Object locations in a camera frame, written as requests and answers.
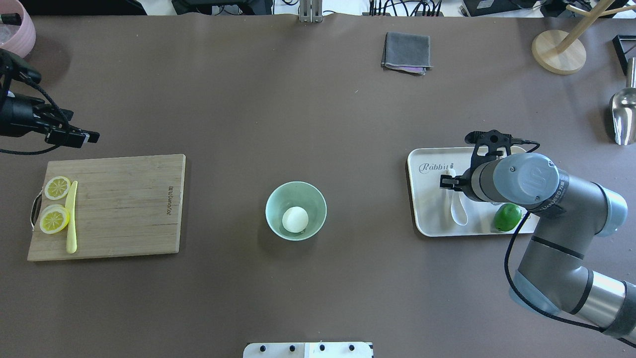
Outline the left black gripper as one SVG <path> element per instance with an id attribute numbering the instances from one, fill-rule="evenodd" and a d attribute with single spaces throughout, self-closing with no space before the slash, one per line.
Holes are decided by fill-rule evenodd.
<path id="1" fill-rule="evenodd" d="M 0 112 L 0 135 L 22 137 L 29 132 L 47 134 L 47 143 L 81 149 L 85 143 L 97 143 L 99 132 L 72 127 L 70 130 L 49 127 L 68 127 L 74 112 L 46 104 L 43 99 L 7 93 Z"/>

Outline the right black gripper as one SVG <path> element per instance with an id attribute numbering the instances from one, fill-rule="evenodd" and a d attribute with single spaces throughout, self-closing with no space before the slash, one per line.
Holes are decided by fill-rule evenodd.
<path id="1" fill-rule="evenodd" d="M 440 176 L 439 187 L 454 190 L 455 192 L 463 192 L 467 198 L 477 199 L 477 195 L 471 184 L 471 176 L 471 168 L 465 170 L 461 176 L 443 174 Z"/>

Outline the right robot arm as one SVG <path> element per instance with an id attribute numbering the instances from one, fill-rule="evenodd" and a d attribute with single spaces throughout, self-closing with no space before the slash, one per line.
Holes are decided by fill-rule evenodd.
<path id="1" fill-rule="evenodd" d="M 583 264 L 595 237 L 617 231 L 629 212 L 625 199 L 569 175 L 538 153 L 489 159 L 439 186 L 481 202 L 511 202 L 538 224 L 514 275 L 504 271 L 523 306 L 566 324 L 635 345 L 635 286 Z"/>

